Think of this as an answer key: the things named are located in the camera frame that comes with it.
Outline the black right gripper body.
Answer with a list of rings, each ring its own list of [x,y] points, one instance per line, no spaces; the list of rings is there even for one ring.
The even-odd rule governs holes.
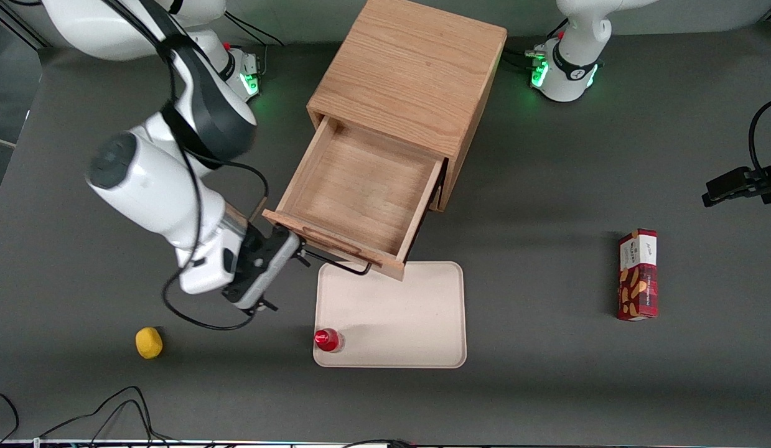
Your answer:
[[[286,265],[286,228],[275,226],[269,237],[248,226],[235,261],[235,277],[222,289],[234,306],[253,306]]]

